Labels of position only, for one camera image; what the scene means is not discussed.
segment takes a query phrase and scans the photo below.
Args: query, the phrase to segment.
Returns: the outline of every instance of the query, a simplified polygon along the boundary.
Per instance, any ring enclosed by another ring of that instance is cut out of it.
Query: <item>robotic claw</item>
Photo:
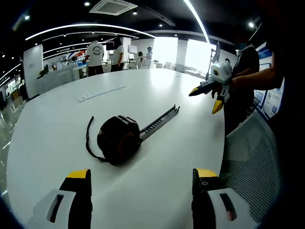
[[[189,96],[195,96],[199,94],[208,94],[212,89],[217,87],[218,84],[222,85],[222,91],[217,96],[217,100],[214,104],[212,114],[217,113],[223,107],[223,105],[230,98],[230,82],[232,77],[232,67],[228,61],[217,63],[211,66],[211,77],[200,83],[198,87],[195,87]]]

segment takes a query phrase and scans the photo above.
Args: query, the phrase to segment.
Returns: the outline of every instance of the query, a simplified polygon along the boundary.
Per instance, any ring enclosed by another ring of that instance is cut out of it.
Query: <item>black tape measure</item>
[[[137,122],[130,117],[119,115],[108,119],[97,135],[97,144],[104,157],[96,156],[89,147],[89,127],[94,119],[92,116],[87,127],[86,148],[91,156],[102,162],[122,164],[135,154],[144,140],[176,116],[179,108],[174,105],[143,130],[140,130]]]

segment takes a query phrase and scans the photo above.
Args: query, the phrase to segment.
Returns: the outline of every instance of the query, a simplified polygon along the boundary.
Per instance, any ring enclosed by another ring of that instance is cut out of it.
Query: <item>glossy floor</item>
[[[6,182],[6,162],[10,148],[10,140],[22,109],[25,106],[22,97],[14,101],[9,101],[7,106],[0,111],[0,192],[4,201],[9,204],[7,182]]]

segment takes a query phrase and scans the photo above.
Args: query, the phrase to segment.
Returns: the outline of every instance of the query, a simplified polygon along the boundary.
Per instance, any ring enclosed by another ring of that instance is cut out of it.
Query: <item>white round table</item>
[[[192,171],[219,174],[224,149],[223,110],[212,114],[211,95],[189,97],[200,79],[167,69],[105,73],[58,87],[29,101],[15,127],[7,162],[13,213],[21,223],[74,170],[91,169],[91,228],[192,227]],[[79,102],[83,96],[126,86]],[[126,165],[114,167],[86,150],[101,125],[116,115],[135,119],[140,129],[174,104],[177,116],[141,145]]]

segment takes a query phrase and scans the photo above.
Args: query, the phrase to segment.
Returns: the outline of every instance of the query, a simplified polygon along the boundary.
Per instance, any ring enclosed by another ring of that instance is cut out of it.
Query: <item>ceiling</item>
[[[111,32],[133,35],[141,39],[151,38],[133,31],[106,27],[73,27],[51,31],[36,36],[28,41],[25,38],[38,32],[76,23],[99,23],[132,28],[139,31],[152,30],[180,30],[202,33],[196,19],[183,0],[126,0],[138,5],[137,15],[132,10],[119,16],[89,13],[99,0],[89,0],[90,6],[84,6],[84,0],[23,0],[21,2],[6,2],[3,9],[10,13],[5,15],[1,30],[5,31],[0,38],[0,52],[5,54],[1,60],[0,76],[3,71],[7,72],[16,66],[19,56],[36,43],[43,44],[44,51],[54,48],[92,42],[93,40],[106,41],[114,38],[115,34],[98,32]],[[248,27],[248,22],[255,19],[247,5],[242,0],[190,0],[201,18],[209,35],[235,42],[236,37],[243,33],[248,38],[254,30]],[[154,33],[154,36],[164,36],[164,33]],[[187,39],[187,35],[178,34],[178,38]],[[52,51],[46,55],[56,54]]]

